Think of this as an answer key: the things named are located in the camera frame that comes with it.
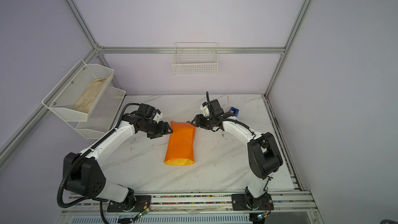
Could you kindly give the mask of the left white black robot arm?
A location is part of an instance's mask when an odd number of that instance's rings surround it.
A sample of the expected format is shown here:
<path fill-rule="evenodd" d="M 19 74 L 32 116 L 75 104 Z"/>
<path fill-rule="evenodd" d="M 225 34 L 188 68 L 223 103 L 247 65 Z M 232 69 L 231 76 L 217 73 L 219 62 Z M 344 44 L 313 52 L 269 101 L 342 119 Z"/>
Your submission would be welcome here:
<path fill-rule="evenodd" d="M 170 135 L 173 130 L 169 123 L 162 121 L 160 110 L 144 104 L 130 113 L 125 105 L 113 128 L 99 140 L 79 153 L 69 153 L 63 161 L 63 177 L 57 192 L 57 204 L 68 208 L 91 199 L 116 202 L 124 208 L 133 208 L 136 202 L 134 190 L 109 181 L 103 173 L 104 162 L 126 140 L 143 132 L 149 139 Z"/>

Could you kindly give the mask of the yellow orange wrapping paper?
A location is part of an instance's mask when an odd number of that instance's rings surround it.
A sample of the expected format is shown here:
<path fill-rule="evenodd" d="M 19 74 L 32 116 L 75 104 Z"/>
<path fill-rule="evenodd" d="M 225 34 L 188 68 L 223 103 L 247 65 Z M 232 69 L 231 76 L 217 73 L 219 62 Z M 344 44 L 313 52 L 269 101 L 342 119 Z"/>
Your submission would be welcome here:
<path fill-rule="evenodd" d="M 173 133 L 170 135 L 164 163 L 178 167 L 193 165 L 196 127 L 189 123 L 172 121 L 171 128 Z"/>

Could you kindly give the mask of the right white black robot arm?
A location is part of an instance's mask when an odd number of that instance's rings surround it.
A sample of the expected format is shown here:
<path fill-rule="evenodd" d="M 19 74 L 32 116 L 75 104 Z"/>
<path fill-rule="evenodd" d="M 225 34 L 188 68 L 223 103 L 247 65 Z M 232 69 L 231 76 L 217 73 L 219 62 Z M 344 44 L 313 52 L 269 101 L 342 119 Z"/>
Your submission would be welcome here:
<path fill-rule="evenodd" d="M 274 136 L 253 130 L 238 120 L 238 109 L 225 112 L 218 100 L 207 100 L 201 105 L 202 113 L 189 123 L 197 128 L 216 132 L 222 130 L 247 146 L 249 167 L 253 177 L 246 188 L 246 195 L 258 199 L 267 193 L 268 183 L 283 165 L 283 158 Z"/>

